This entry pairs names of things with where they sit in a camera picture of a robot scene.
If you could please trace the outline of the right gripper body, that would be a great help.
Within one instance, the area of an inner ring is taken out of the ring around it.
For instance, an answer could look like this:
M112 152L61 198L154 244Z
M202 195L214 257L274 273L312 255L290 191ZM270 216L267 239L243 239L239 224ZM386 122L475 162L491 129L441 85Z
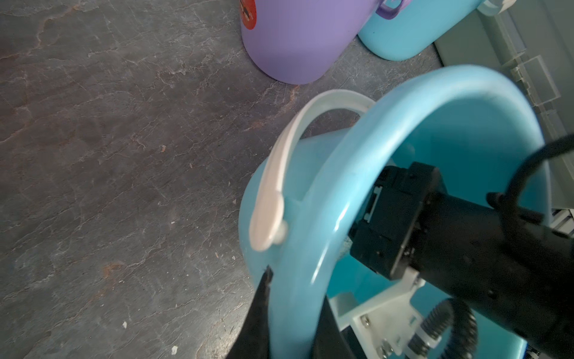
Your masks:
M437 167L414 162L382 170L363 218L349 232L351 256L389 281L403 277L414 253L411 237L419 217L445 185Z

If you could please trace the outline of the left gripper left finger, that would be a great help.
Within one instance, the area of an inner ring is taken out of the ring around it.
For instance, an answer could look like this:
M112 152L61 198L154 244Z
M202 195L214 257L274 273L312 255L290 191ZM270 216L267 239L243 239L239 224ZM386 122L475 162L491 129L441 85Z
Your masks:
M272 278L273 271L270 266L267 266L255 291L239 336L226 359L270 358L268 305Z

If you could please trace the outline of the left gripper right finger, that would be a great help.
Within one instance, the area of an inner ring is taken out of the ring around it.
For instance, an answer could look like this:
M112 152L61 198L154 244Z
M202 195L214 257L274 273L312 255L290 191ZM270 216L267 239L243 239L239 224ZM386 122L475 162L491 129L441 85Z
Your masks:
M310 357L313 359L355 358L339 331L328 297L324 298Z

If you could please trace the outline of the teal bucket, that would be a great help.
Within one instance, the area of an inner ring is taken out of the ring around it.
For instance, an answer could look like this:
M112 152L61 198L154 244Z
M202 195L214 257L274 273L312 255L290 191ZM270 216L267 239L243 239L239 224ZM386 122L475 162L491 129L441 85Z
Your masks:
M494 16L515 3L514 0L383 1L360 30L359 39L380 58L404 61L432 45L474 10Z
M391 282L342 253L344 237L385 165L438 167L449 194L485 204L505 191L520 163L544 144L523 93L502 74L472 65L417 76L378 101L326 91L303 107L308 125L330 110L360 115L350 128L294 143L283 197L284 241L255 251L249 227L263 169L251 177L239 212L239 241L254 284L271 268L270 354L308 358L326 297L366 302Z

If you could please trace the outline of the purple bucket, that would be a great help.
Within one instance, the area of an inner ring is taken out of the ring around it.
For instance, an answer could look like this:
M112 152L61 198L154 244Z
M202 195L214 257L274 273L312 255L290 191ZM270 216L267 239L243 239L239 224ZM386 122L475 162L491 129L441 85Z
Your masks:
M242 42L266 75L290 85L320 79L377 14L394 19L408 1L239 0Z

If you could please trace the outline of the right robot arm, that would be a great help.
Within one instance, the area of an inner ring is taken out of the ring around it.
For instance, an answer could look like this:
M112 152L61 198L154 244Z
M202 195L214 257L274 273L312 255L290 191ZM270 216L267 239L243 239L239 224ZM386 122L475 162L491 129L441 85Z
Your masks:
M352 257L389 280L415 269L448 295L408 343L408 358L425 358L445 331L442 356L472 358L475 313L552 358L573 356L573 239L518 205L539 167L572 150L572 136L542 146L486 206L449 195L436 167L382 170L367 218L350 230Z

